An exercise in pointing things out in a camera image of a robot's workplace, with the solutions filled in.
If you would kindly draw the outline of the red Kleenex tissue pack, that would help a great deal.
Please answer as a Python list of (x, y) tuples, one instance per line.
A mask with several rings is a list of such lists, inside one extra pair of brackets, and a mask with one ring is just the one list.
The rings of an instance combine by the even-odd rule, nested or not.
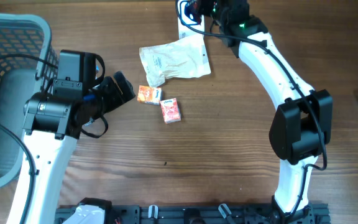
[(181, 113), (176, 98), (163, 100), (160, 102), (163, 120), (166, 124), (181, 120)]

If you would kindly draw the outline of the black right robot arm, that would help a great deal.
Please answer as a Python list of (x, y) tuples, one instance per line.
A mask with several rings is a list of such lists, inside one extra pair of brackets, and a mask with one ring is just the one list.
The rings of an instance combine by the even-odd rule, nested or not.
[(313, 170), (326, 170), (333, 99), (303, 81), (276, 48), (267, 26), (250, 14), (247, 1), (190, 1), (184, 13), (197, 24), (210, 17), (221, 39), (257, 76), (275, 107), (270, 145), (280, 159), (278, 187), (270, 208), (258, 217), (269, 223), (312, 218), (308, 186)]

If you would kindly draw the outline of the clear plastic bag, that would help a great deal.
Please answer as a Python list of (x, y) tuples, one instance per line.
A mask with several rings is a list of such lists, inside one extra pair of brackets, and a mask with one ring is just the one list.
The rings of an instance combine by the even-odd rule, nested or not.
[(169, 44), (141, 47), (139, 56), (151, 87), (171, 78), (199, 78), (211, 73), (204, 38), (199, 34)]

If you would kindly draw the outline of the orange packaged item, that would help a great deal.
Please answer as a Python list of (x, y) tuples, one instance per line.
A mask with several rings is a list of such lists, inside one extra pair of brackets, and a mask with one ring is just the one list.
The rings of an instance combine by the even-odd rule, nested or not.
[(159, 105), (162, 99), (162, 89), (158, 87), (139, 86), (137, 101), (151, 105)]

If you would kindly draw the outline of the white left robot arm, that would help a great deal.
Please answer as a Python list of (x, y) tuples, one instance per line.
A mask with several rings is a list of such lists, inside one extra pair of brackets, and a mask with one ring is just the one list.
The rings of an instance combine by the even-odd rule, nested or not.
[(22, 167), (8, 223), (53, 223), (68, 162), (81, 136), (100, 138), (84, 125), (135, 98), (122, 72), (98, 72), (100, 55), (62, 50), (57, 76), (24, 105)]

